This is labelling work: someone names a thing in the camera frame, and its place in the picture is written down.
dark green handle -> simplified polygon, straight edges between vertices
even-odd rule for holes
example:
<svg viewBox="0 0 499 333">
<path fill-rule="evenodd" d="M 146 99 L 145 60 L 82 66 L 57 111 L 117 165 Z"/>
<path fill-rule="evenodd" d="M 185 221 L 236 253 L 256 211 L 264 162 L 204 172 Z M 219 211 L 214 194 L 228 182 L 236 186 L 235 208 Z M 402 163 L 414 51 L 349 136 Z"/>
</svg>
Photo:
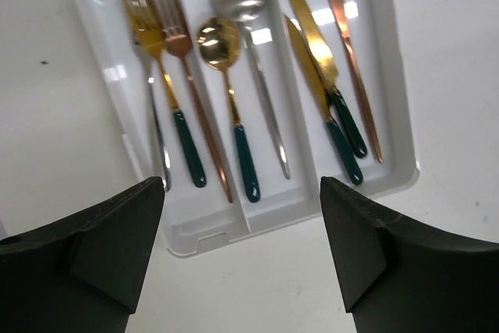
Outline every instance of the dark green handle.
<svg viewBox="0 0 499 333">
<path fill-rule="evenodd" d="M 193 179 L 194 186 L 205 187 L 206 175 L 204 174 L 200 156 L 197 154 L 196 145 L 190 135 L 187 120 L 180 110 L 173 112 L 173 119 L 175 120 L 177 133 L 179 134 L 184 157 L 186 158 L 187 168 L 189 169 L 191 179 Z"/>
<path fill-rule="evenodd" d="M 250 146 L 248 145 L 242 125 L 234 126 L 234 135 L 244 190 L 246 191 L 248 200 L 251 203 L 256 203 L 260 200 L 260 186 L 258 185 L 257 171 L 255 171 L 253 159 L 251 158 Z"/>
<path fill-rule="evenodd" d="M 350 146 L 352 146 L 353 153 L 358 158 L 366 157 L 366 143 L 364 142 L 359 128 L 357 128 L 357 124 L 345 103 L 345 99 L 343 99 L 342 93 L 340 93 L 340 90 L 336 90 L 331 92 L 329 95 L 331 97 L 331 101 L 336 107 L 338 117 L 340 119 L 340 122 L 342 123 L 343 130 L 345 131 L 346 136 L 349 139 Z"/>
<path fill-rule="evenodd" d="M 338 154 L 343 162 L 343 165 L 345 166 L 350 180 L 354 185 L 360 185 L 364 180 L 364 176 L 362 175 L 359 165 L 357 164 L 357 160 L 353 156 L 352 149 L 350 148 L 349 143 L 346 141 L 342 130 L 335 120 L 326 121 L 326 127 L 331 134 L 331 138 L 334 141 L 336 150 L 338 150 Z"/>
</svg>

knife blade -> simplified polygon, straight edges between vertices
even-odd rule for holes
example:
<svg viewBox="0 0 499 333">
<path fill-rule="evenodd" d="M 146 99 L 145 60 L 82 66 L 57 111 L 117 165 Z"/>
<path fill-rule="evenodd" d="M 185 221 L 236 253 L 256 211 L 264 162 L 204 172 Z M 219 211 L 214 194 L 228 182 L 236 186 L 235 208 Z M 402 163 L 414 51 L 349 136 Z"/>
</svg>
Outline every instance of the knife blade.
<svg viewBox="0 0 499 333">
<path fill-rule="evenodd" d="M 363 174 L 360 170 L 357 160 L 355 159 L 352 148 L 345 139 L 340 127 L 333 119 L 329 111 L 329 104 L 327 102 L 327 92 L 322 79 L 319 76 L 317 68 L 313 63 L 313 57 L 307 48 L 301 33 L 296 28 L 295 24 L 285 15 L 286 23 L 288 25 L 289 38 L 295 52 L 296 59 L 298 60 L 303 75 L 309 84 L 313 96 L 315 97 L 317 106 L 320 109 L 324 123 L 331 135 L 331 139 L 336 146 L 342 164 L 349 175 L 350 180 L 354 185 L 360 185 L 363 182 Z"/>
<path fill-rule="evenodd" d="M 370 141 L 373 145 L 374 153 L 377 160 L 383 163 L 383 154 L 381 152 L 380 141 L 377 136 L 376 125 L 374 123 L 373 113 L 367 98 L 366 88 L 360 75 L 359 64 L 356 59 L 355 52 L 353 51 L 352 40 L 350 35 L 349 19 L 345 14 L 345 0 L 329 0 L 331 9 L 334 13 L 334 18 L 338 25 L 339 33 L 345 46 L 345 51 L 349 57 L 350 71 L 352 72 L 353 82 L 356 87 L 357 97 L 360 104 L 360 109 L 363 113 L 364 122 L 366 123 L 367 132 Z"/>
<path fill-rule="evenodd" d="M 342 97 L 342 93 L 336 86 L 338 69 L 334 63 L 333 53 L 324 41 L 324 37 L 313 19 L 312 11 L 310 11 L 306 0 L 289 0 L 289 2 L 305 34 L 308 42 L 308 50 L 313 56 L 314 64 L 327 89 L 329 98 L 338 110 L 340 122 L 349 139 L 350 145 L 355 155 L 358 158 L 363 158 L 367 155 L 367 147 L 346 105 L 345 99 Z"/>
</svg>

white table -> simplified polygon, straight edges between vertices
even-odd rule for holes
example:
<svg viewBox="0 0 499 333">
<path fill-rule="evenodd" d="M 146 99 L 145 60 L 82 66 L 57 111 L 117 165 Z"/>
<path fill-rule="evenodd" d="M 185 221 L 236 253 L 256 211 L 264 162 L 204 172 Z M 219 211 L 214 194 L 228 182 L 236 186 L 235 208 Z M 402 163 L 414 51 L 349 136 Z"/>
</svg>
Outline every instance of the white table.
<svg viewBox="0 0 499 333">
<path fill-rule="evenodd" d="M 72 0 L 0 4 L 0 220 L 14 235 L 135 177 Z M 380 202 L 499 242 L 499 2 L 395 4 L 421 176 Z M 127 332 L 165 331 L 353 333 L 322 220 L 192 260 L 156 246 Z"/>
</svg>

white plastic tray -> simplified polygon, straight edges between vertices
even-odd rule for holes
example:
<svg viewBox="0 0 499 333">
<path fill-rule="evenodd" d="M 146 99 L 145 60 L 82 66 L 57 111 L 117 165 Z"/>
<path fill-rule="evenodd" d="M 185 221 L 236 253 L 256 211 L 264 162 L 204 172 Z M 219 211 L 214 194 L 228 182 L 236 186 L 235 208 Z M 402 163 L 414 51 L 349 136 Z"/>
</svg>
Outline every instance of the white plastic tray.
<svg viewBox="0 0 499 333">
<path fill-rule="evenodd" d="M 328 2 L 307 1 L 313 11 L 318 11 L 324 24 L 321 29 L 335 52 L 340 70 L 338 85 L 368 142 Z M 385 163 L 380 165 L 370 152 L 369 157 L 359 160 L 365 179 L 359 190 L 367 196 L 379 196 L 410 186 L 418 175 L 393 1 L 346 1 L 350 2 L 352 9 L 353 44 L 385 158 Z M 210 0 L 182 0 L 182 3 L 191 35 L 195 37 L 201 23 L 214 15 Z M 123 141 L 137 178 L 154 175 L 144 71 L 130 46 L 129 26 L 121 2 L 76 0 L 76 4 L 118 112 Z M 206 66 L 194 49 L 189 64 L 203 104 L 212 114 L 210 121 L 216 130 L 219 146 L 225 152 L 235 195 L 233 204 L 226 200 L 218 181 L 179 61 L 169 55 L 164 57 L 208 181 L 203 189 L 197 189 L 191 183 L 161 81 L 156 80 L 161 125 L 167 134 L 166 144 L 172 160 L 172 190 L 165 199 L 162 228 L 169 250 L 178 257 L 207 252 L 317 216 L 320 214 L 320 177 L 328 175 L 346 181 L 317 106 L 295 61 L 281 12 L 293 16 L 287 0 L 270 0 L 268 11 L 257 21 L 256 27 L 262 31 L 254 36 L 260 43 L 257 49 L 288 153 L 291 180 L 284 178 L 275 156 L 246 53 L 229 73 L 260 182 L 262 198 L 257 204 L 246 199 L 242 186 L 221 74 Z M 261 43 L 268 36 L 266 28 L 271 29 L 272 40 Z"/>
</svg>

gold spoon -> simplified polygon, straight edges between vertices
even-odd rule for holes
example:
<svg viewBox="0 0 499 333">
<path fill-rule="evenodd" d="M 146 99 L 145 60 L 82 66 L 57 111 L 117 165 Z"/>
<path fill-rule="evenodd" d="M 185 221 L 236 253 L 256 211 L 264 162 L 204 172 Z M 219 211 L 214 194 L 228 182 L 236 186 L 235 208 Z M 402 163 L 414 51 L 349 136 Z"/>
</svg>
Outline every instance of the gold spoon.
<svg viewBox="0 0 499 333">
<path fill-rule="evenodd" d="M 260 200 L 257 172 L 235 104 L 234 89 L 228 78 L 228 69 L 235 64 L 241 52 L 241 36 L 238 27 L 223 17 L 212 17 L 197 32 L 197 45 L 203 60 L 211 68 L 221 71 L 224 76 L 244 189 L 248 200 L 251 203 L 256 203 Z"/>
</svg>

